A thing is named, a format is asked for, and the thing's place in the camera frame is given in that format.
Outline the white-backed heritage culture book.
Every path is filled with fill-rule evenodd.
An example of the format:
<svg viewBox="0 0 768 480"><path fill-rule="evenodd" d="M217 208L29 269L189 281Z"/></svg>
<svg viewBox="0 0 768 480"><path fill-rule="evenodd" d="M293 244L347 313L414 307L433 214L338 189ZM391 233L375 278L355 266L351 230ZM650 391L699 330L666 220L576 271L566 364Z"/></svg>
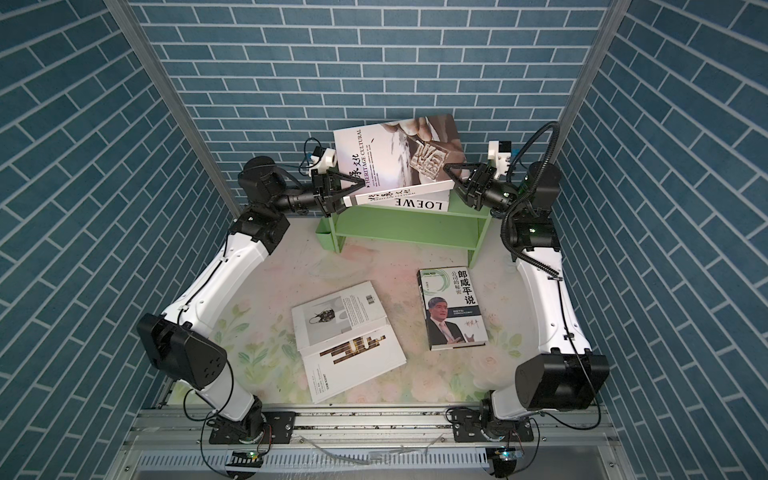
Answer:
<svg viewBox="0 0 768 480"><path fill-rule="evenodd" d="M365 187L344 198L347 207L448 190L446 163L466 161L454 117L439 114L334 132L337 168Z"/></svg>

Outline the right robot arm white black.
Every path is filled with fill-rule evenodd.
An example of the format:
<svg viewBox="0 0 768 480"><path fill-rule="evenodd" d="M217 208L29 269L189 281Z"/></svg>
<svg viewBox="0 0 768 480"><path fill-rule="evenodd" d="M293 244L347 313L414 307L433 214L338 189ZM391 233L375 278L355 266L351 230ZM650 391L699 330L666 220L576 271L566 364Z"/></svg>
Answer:
<svg viewBox="0 0 768 480"><path fill-rule="evenodd" d="M490 393L484 422L588 408L610 367L586 339L566 288L562 246L550 217L561 171L535 162L513 185L497 178L488 163L448 163L443 169L467 206L500 215L500 240L522 277L538 334L535 354L517 366L512 385Z"/></svg>

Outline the white Loewe Foundation book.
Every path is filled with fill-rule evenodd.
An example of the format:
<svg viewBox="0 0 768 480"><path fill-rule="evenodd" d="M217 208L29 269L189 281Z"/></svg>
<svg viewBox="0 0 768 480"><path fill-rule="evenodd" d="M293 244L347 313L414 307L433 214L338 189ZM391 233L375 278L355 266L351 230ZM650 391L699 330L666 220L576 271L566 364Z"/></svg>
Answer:
<svg viewBox="0 0 768 480"><path fill-rule="evenodd" d="M446 212L449 208L450 192L448 190L413 195L402 198L391 198L377 202L366 203L366 206L386 207L405 210Z"/></svg>

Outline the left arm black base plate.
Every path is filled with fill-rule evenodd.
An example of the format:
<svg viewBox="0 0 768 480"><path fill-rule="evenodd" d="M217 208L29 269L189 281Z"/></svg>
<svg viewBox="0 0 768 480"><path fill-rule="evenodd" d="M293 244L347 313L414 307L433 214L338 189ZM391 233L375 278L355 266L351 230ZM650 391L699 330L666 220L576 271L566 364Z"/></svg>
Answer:
<svg viewBox="0 0 768 480"><path fill-rule="evenodd" d="M216 416L206 425L212 429L209 442L214 445L288 444L295 420L294 411L257 410L238 422Z"/></svg>

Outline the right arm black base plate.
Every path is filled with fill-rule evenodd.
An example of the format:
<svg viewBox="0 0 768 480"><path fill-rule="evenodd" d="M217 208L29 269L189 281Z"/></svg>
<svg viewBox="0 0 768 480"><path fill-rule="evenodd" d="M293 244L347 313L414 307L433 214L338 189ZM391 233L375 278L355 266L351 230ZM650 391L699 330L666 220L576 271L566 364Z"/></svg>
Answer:
<svg viewBox="0 0 768 480"><path fill-rule="evenodd" d="M487 411L464 406L449 407L444 416L457 443L524 443L534 440L531 425L523 420L499 420Z"/></svg>

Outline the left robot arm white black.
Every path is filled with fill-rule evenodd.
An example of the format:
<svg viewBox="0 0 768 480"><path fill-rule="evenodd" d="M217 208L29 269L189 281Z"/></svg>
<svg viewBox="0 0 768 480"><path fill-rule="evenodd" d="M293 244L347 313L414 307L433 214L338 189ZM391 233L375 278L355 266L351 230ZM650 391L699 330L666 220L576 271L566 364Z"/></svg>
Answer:
<svg viewBox="0 0 768 480"><path fill-rule="evenodd" d="M309 183L290 187L293 175L271 158L249 160L238 176L248 203L227 230L220 251L177 300L137 324L151 365L185 381L214 414L234 424L259 427L261 416L256 397L237 383L226 350L212 339L221 313L279 245L289 227L288 213L341 213L345 197L365 186L363 179L322 163L309 172Z"/></svg>

